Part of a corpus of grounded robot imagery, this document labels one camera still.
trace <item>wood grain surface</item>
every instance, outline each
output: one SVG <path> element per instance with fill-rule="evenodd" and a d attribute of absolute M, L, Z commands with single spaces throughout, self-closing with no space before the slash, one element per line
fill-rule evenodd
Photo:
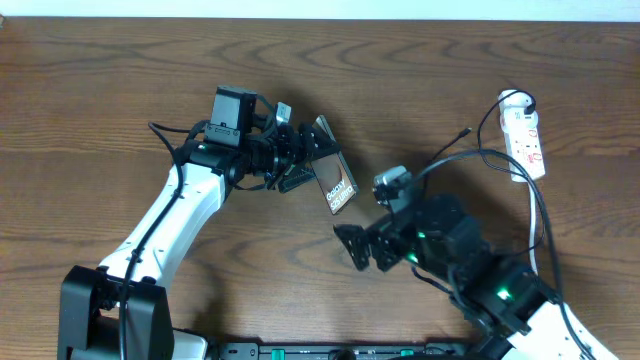
<path fill-rule="evenodd" d="M 326 115 L 363 191 L 337 217 L 315 183 L 232 193 L 175 278 L 175 326 L 266 342 L 477 338 L 406 264 L 357 272 L 332 225 L 370 224 L 384 213 L 375 174 L 418 171 L 521 87 L 538 101 L 567 300 L 620 358 L 640 358 L 640 25 L 64 18 L 0 31 L 0 358 L 54 356 L 63 277 L 115 249 L 166 179 L 146 123 L 208 118 L 221 84 L 288 103 L 297 122 Z M 496 119 L 486 146 L 504 150 Z M 432 184 L 497 247 L 526 247 L 526 187 L 477 160 Z"/>

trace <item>wire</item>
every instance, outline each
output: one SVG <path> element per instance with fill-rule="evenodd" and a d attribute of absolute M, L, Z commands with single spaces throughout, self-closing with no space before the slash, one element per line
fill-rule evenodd
<path fill-rule="evenodd" d="M 169 127 L 169 126 L 164 126 L 164 125 L 160 125 L 160 124 L 156 124 L 156 123 L 153 123 L 153 125 L 159 130 L 168 131 L 168 132 L 176 132 L 176 133 L 181 133 L 181 134 L 188 134 L 189 131 L 191 131 L 191 130 L 187 130 L 187 129 L 172 128 L 172 127 Z"/>
<path fill-rule="evenodd" d="M 438 158 L 438 156 L 440 156 L 445 150 L 447 150 L 448 148 L 450 148 L 451 146 L 453 146 L 453 144 L 457 143 L 458 140 L 462 139 L 463 137 L 469 135 L 469 133 L 471 133 L 471 128 L 466 128 L 462 131 L 460 131 L 458 133 L 458 135 L 451 141 L 449 141 L 449 143 L 447 143 L 445 146 L 443 146 L 440 150 L 438 150 L 438 152 L 436 152 L 431 159 L 429 160 L 429 162 L 427 162 L 427 166 L 429 164 L 431 164 L 435 159 Z M 425 176 L 424 177 L 424 181 L 422 183 L 422 196 L 424 197 L 424 195 L 427 194 L 427 185 L 429 182 L 429 177 Z"/>
<path fill-rule="evenodd" d="M 447 279 L 449 280 L 449 284 L 451 284 L 451 289 L 453 290 L 453 297 L 456 299 L 456 302 L 460 304 L 460 306 L 469 310 L 469 306 L 467 303 L 462 300 L 462 296 L 460 295 L 460 289 L 458 288 L 458 283 L 456 282 L 456 266 L 451 265 L 447 267 Z"/>
<path fill-rule="evenodd" d="M 186 143 L 189 140 L 193 140 L 196 138 L 196 136 L 198 136 L 198 134 L 203 133 L 204 127 L 207 125 L 207 123 L 209 123 L 209 120 L 200 120 L 195 125 L 193 125 L 191 130 L 187 131 L 189 135 L 187 135 L 187 138 L 184 140 L 184 142 Z"/>
<path fill-rule="evenodd" d="M 537 249 L 538 246 L 540 246 L 540 244 L 542 244 L 542 242 L 544 241 L 544 235 L 545 235 L 545 230 L 544 230 L 544 226 L 542 227 L 542 233 L 540 234 L 540 237 L 538 238 L 538 240 L 536 241 L 535 244 L 533 244 L 533 246 L 529 246 L 528 248 L 512 253 L 510 254 L 510 256 L 520 256 L 522 254 L 525 254 L 529 251 L 531 251 L 531 249 Z"/>
<path fill-rule="evenodd" d="M 562 315 L 562 319 L 567 327 L 567 331 L 569 332 L 569 335 L 571 335 L 571 338 L 576 343 L 576 346 L 578 346 L 580 351 L 582 351 L 582 354 L 584 355 L 584 357 L 590 360 L 595 360 L 595 358 L 593 357 L 593 354 L 591 354 L 589 349 L 587 349 L 587 347 L 578 338 L 578 335 L 576 334 L 575 330 L 573 329 L 573 326 L 571 325 L 571 322 L 569 321 L 569 317 L 567 315 L 567 311 L 564 306 L 564 291 L 563 291 L 564 281 L 562 279 L 562 272 L 560 269 L 560 260 L 559 260 L 558 252 L 556 250 L 555 242 L 553 239 L 553 232 L 551 230 L 551 219 L 549 218 L 549 213 L 547 212 L 547 206 L 542 197 L 542 193 L 538 189 L 536 183 L 533 181 L 531 176 L 527 173 L 527 170 L 522 165 L 520 165 L 518 161 L 516 161 L 514 158 L 512 158 L 511 156 L 505 153 L 502 153 L 496 150 L 491 150 L 491 149 L 477 149 L 477 150 L 463 151 L 463 152 L 450 155 L 444 159 L 440 159 L 434 162 L 433 164 L 427 166 L 413 179 L 412 182 L 413 183 L 419 182 L 427 174 L 429 174 L 436 168 L 448 162 L 461 160 L 461 159 L 478 156 L 478 155 L 479 156 L 491 155 L 491 156 L 500 158 L 502 160 L 508 161 L 511 165 L 513 165 L 513 167 L 516 168 L 516 170 L 520 172 L 519 175 L 522 176 L 527 181 L 527 183 L 529 183 L 529 186 L 531 186 L 531 188 L 533 189 L 534 195 L 536 197 L 536 201 L 539 204 L 540 217 L 542 219 L 543 226 L 546 228 L 546 232 L 547 232 L 547 242 L 549 243 L 549 254 L 551 256 L 551 268 L 553 272 L 553 278 L 556 283 L 556 294 L 557 294 L 556 300 L 560 304 L 560 313 Z M 453 287 L 453 292 L 455 295 L 456 293 L 455 287 Z"/>
<path fill-rule="evenodd" d="M 158 225 L 160 225 L 160 223 L 162 222 L 162 219 L 164 219 L 164 217 L 167 215 L 169 210 L 171 210 L 171 207 L 173 206 L 173 204 L 178 200 L 178 198 L 180 197 L 180 194 L 182 194 L 182 188 L 184 186 L 184 174 L 182 172 L 182 166 L 180 166 L 180 162 L 178 161 L 178 155 L 176 154 L 175 150 L 169 143 L 169 140 L 167 140 L 167 138 L 164 135 L 162 135 L 162 133 L 159 130 L 159 129 L 168 129 L 168 128 L 166 126 L 158 125 L 152 122 L 150 122 L 148 125 L 151 131 L 153 131 L 158 136 L 158 138 L 160 138 L 160 140 L 164 143 L 164 145 L 169 150 L 169 153 L 171 154 L 171 158 L 173 160 L 174 166 L 176 167 L 176 172 L 178 174 L 178 186 L 176 187 L 176 190 L 173 192 L 173 195 L 171 196 L 171 199 L 169 200 L 167 205 L 165 205 L 165 207 L 162 209 L 158 217 L 153 221 L 149 229 L 147 229 L 147 232 L 144 234 L 144 236 L 142 236 L 142 239 L 140 239 L 138 246 L 136 246 L 136 248 L 131 252 L 129 265 L 127 266 L 127 271 L 122 281 L 122 292 L 120 294 L 119 338 L 120 338 L 120 359 L 122 360 L 127 359 L 127 336 L 126 336 L 127 300 L 129 295 L 129 283 L 131 282 L 131 277 L 133 276 L 133 269 L 135 268 L 136 263 L 140 259 L 140 255 L 142 254 L 142 251 L 144 251 L 144 246 L 147 244 L 147 241 L 149 241 L 149 238 L 151 237 L 153 232 L 156 230 Z"/>
<path fill-rule="evenodd" d="M 267 110 L 269 110 L 269 115 L 267 115 L 267 117 L 265 118 L 265 124 L 262 132 L 256 135 L 248 134 L 247 139 L 249 139 L 250 141 L 256 141 L 262 144 L 269 145 L 268 139 L 275 131 L 277 131 L 278 128 L 277 122 L 274 120 L 276 116 L 276 109 L 267 101 L 264 96 L 256 95 L 256 98 L 267 108 Z"/>
<path fill-rule="evenodd" d="M 444 292 L 445 294 L 448 294 L 449 296 L 451 296 L 451 290 L 447 289 L 446 287 L 444 287 L 444 285 L 440 284 L 439 282 L 437 282 L 437 281 L 435 281 L 435 280 L 433 280 L 431 278 L 428 278 L 426 276 L 420 275 L 420 273 L 418 272 L 418 269 L 415 266 L 411 266 L 411 272 L 419 280 L 422 280 L 422 281 L 426 282 L 427 284 L 432 285 L 436 289 Z"/>
<path fill-rule="evenodd" d="M 493 110 L 500 105 L 501 102 L 505 101 L 506 99 L 510 98 L 511 96 L 518 94 L 518 93 L 522 93 L 525 95 L 528 95 L 531 98 L 531 105 L 528 105 L 525 109 L 525 114 L 527 113 L 532 113 L 535 110 L 536 107 L 536 99 L 533 97 L 533 95 L 529 94 L 528 92 L 524 91 L 524 90 L 520 90 L 520 89 L 516 89 L 513 92 L 510 92 L 509 94 L 503 96 L 502 98 L 500 98 L 498 101 L 496 101 L 493 106 L 491 106 L 491 108 L 489 108 L 489 111 L 487 111 L 487 113 L 484 115 L 484 117 L 482 118 L 482 121 L 480 121 L 480 124 L 478 125 L 478 132 L 477 132 L 477 136 L 478 136 L 478 149 L 482 150 L 482 137 L 480 136 L 480 133 L 482 131 L 482 126 L 484 125 L 484 123 L 487 121 L 487 119 L 489 118 L 489 115 L 491 115 L 491 113 L 493 112 Z M 498 171 L 502 171 L 502 172 L 506 172 L 508 174 L 512 174 L 512 175 L 517 175 L 517 176 L 521 176 L 518 173 L 515 173 L 509 169 L 505 169 L 496 165 L 491 164 L 487 158 L 484 155 L 482 156 L 482 161 L 484 161 L 484 163 L 494 169 L 494 170 L 498 170 Z"/>
<path fill-rule="evenodd" d="M 509 98 L 509 97 L 511 97 L 511 96 L 513 96 L 513 95 L 515 95 L 515 94 L 518 94 L 518 93 L 526 94 L 526 95 L 528 95 L 528 96 L 531 98 L 531 100 L 532 100 L 532 103 L 531 103 L 531 104 L 529 104 L 529 105 L 526 107 L 526 109 L 525 109 L 525 113 L 532 113 L 532 112 L 535 110 L 535 106 L 536 106 L 536 100 L 535 100 L 535 98 L 533 97 L 533 95 L 531 95 L 530 93 L 528 93 L 528 92 L 526 92 L 526 91 L 524 91 L 524 90 L 516 89 L 516 90 L 514 90 L 514 91 L 510 92 L 509 94 L 507 94 L 506 96 L 503 96 L 502 98 L 498 99 L 498 101 L 496 101 L 496 102 L 493 104 L 493 106 L 491 106 L 491 108 L 489 109 L 489 111 L 487 111 L 487 113 L 486 113 L 486 114 L 484 115 L 484 117 L 482 118 L 482 121 L 480 121 L 480 124 L 478 125 L 478 133 L 477 133 L 477 136 L 478 136 L 478 149 L 479 149 L 479 150 L 482 150 L 482 137 L 480 136 L 481 131 L 482 131 L 482 126 L 484 125 L 484 123 L 485 123 L 485 122 L 487 121 L 487 119 L 489 118 L 489 115 L 493 112 L 493 110 L 494 110 L 498 105 L 500 105 L 500 103 L 501 103 L 501 102 L 503 102 L 503 101 L 504 101 L 504 100 L 506 100 L 507 98 Z M 518 176 L 520 176 L 520 177 L 523 177 L 523 176 L 521 176 L 520 174 L 517 174 L 517 173 L 515 173 L 515 172 L 513 172 L 513 171 L 511 171 L 511 170 L 508 170 L 508 169 L 505 169 L 505 168 L 501 168 L 501 167 L 499 167 L 499 166 L 496 166 L 496 165 L 491 164 L 491 163 L 487 160 L 487 158 L 486 158 L 484 155 L 482 155 L 482 161 L 484 161 L 484 163 L 485 163 L 488 167 L 490 167 L 490 168 L 492 168 L 492 169 L 494 169 L 494 170 L 498 170 L 498 171 L 502 171 L 502 172 L 506 172 L 506 173 L 509 173 L 509 174 L 514 174 L 514 175 L 518 175 Z M 530 211 L 530 214 L 531 214 L 531 221 L 530 221 L 530 226 L 529 226 L 529 248 L 528 248 L 528 251 L 529 251 L 529 261 L 530 261 L 530 263 L 531 263 L 531 268 L 533 269 L 533 271 L 534 271 L 536 274 L 538 274 L 538 266 L 537 266 L 537 263 L 536 263 L 535 248 L 537 247 L 537 245 L 539 245 L 539 244 L 541 243 L 541 241 L 540 241 L 540 242 L 538 242 L 537 244 L 534 244 L 534 243 L 535 243 L 535 234 L 536 234 L 536 214 L 537 214 L 537 212 L 536 212 L 535 196 L 534 196 L 533 189 L 531 188 L 531 186 L 529 186 L 529 195 L 530 195 L 530 196 L 529 196 L 529 203 L 530 203 L 530 205 L 531 205 L 531 211 Z M 543 239 L 543 238 L 544 238 L 544 227 L 542 228 L 542 231 L 543 231 L 543 232 L 542 232 L 542 236 L 540 237 L 540 239 Z"/>
<path fill-rule="evenodd" d="M 529 261 L 531 262 L 531 269 L 536 275 L 538 275 L 538 264 L 536 264 L 536 251 L 533 248 L 536 239 L 536 217 L 538 212 L 536 211 L 536 194 L 533 193 L 533 188 L 529 186 L 529 204 L 531 205 L 531 225 L 529 226 Z"/>
<path fill-rule="evenodd" d="M 238 185 L 238 184 L 232 184 L 233 188 L 236 190 L 244 190 L 244 191 L 257 191 L 257 190 L 262 190 L 264 189 L 267 184 L 258 184 L 258 185 L 254 185 L 250 188 L 243 188 L 242 186 Z"/>

